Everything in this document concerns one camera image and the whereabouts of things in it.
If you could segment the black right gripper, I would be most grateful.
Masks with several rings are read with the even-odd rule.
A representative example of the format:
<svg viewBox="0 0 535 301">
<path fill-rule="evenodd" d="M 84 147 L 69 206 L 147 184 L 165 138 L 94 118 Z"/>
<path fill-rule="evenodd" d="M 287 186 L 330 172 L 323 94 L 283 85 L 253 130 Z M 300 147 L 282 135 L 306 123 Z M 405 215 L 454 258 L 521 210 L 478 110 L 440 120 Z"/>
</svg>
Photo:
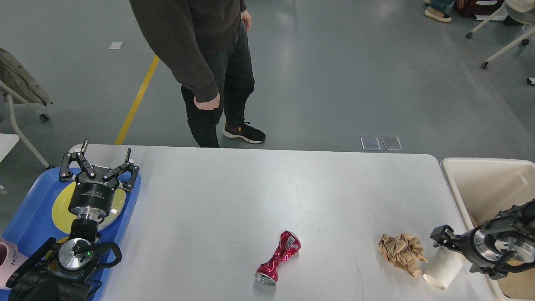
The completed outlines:
<svg viewBox="0 0 535 301">
<path fill-rule="evenodd" d="M 534 239 L 516 231 L 483 233 L 479 227 L 456 235 L 449 225 L 435 227 L 430 234 L 433 247 L 460 251 L 472 266 L 471 273 L 486 274 L 492 280 L 507 277 L 511 265 L 534 262 Z"/>
</svg>

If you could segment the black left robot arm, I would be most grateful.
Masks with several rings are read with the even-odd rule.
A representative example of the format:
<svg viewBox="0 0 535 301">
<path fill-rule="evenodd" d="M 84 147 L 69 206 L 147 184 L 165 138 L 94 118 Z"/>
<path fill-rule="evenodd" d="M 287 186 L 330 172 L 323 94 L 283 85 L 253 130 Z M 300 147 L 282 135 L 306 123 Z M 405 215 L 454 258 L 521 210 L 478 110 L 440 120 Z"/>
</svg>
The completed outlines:
<svg viewBox="0 0 535 301">
<path fill-rule="evenodd" d="M 18 250 L 5 259 L 2 301 L 97 301 L 122 260 L 140 168 L 131 149 L 114 168 L 90 164 L 87 146 L 38 177 L 4 231 Z"/>
</svg>

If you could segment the person's hand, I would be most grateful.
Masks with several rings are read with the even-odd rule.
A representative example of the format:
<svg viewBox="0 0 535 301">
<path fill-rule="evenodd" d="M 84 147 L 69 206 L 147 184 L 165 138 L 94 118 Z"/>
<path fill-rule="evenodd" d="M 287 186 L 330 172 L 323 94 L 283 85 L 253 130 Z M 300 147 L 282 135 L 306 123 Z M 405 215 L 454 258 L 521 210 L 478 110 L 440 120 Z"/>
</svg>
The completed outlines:
<svg viewBox="0 0 535 301">
<path fill-rule="evenodd" d="M 214 99 L 207 102 L 199 102 L 197 101 L 197 97 L 194 97 L 194 104 L 199 110 L 216 110 L 220 107 L 220 99 L 221 97 L 219 93 Z"/>
</svg>

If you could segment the person's other hand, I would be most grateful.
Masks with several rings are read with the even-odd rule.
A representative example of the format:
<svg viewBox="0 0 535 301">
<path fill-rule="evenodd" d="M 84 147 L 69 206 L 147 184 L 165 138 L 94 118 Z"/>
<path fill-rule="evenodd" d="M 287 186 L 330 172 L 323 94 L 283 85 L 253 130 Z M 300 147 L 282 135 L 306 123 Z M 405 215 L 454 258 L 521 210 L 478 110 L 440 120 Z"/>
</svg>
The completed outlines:
<svg viewBox="0 0 535 301">
<path fill-rule="evenodd" d="M 252 16 L 247 10 L 241 12 L 241 21 L 243 22 L 246 31 L 249 32 L 252 28 Z"/>
</svg>

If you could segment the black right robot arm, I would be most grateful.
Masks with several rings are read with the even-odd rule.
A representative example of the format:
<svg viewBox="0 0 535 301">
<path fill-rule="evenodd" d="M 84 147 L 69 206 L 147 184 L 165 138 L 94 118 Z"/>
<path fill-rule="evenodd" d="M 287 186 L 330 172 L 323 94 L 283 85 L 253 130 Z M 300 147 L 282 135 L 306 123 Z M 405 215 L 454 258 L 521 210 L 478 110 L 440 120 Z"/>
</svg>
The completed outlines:
<svg viewBox="0 0 535 301">
<path fill-rule="evenodd" d="M 449 225 L 430 234 L 434 247 L 445 247 L 463 255 L 470 272 L 499 280 L 509 273 L 521 273 L 535 266 L 535 201 L 501 210 L 495 218 L 461 235 Z"/>
</svg>

